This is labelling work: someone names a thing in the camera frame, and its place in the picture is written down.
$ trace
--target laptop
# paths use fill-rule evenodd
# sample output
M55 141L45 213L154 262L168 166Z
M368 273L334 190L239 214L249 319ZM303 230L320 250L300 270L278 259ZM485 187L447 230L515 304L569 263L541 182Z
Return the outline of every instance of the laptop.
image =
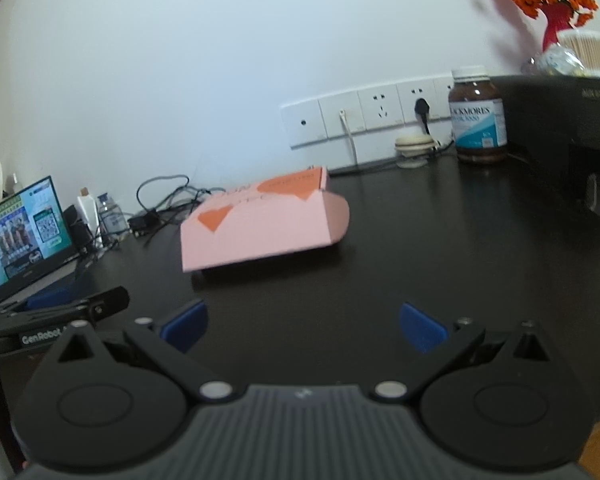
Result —
M0 202L0 304L74 272L77 255L50 176Z

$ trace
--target gray ribbed surface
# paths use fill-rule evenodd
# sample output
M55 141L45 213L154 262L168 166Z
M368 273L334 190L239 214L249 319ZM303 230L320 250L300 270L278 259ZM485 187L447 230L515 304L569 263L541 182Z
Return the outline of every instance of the gray ribbed surface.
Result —
M40 466L23 479L67 479ZM366 399L356 386L252 386L237 402L200 410L163 455L89 480L459 480L512 479L459 463L435 447L400 406ZM588 478L576 466L524 478Z

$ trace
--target black table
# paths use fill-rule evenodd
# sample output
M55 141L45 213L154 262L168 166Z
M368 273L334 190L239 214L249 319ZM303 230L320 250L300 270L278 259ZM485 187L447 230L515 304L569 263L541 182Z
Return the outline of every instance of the black table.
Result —
M399 378L416 356L398 309L490 330L538 320L600 417L600 221L573 210L529 168L458 166L333 179L349 231L335 247L184 274L180 236L130 238L77 282L124 285L131 305L103 328L160 317L195 294L210 325L191 355L234 383L362 383Z

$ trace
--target laptop screen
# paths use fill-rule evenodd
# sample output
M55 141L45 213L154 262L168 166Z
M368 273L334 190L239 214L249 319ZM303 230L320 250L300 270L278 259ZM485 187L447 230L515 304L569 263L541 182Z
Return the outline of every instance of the laptop screen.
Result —
M0 286L71 246L51 177L0 202Z

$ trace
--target orange heart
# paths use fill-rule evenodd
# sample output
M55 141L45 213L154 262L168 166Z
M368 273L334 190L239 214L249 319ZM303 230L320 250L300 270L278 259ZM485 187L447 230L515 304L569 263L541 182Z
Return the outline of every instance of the orange heart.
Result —
M209 211L205 211L198 215L198 220L204 227L215 233L216 229L218 229L222 223L222 220L224 220L224 218L229 214L229 211L231 211L233 208L234 206L227 205L221 207L220 209L211 209Z
M265 180L258 186L258 191L296 195L302 200L307 200L316 189L320 189L321 179L322 168L314 168Z

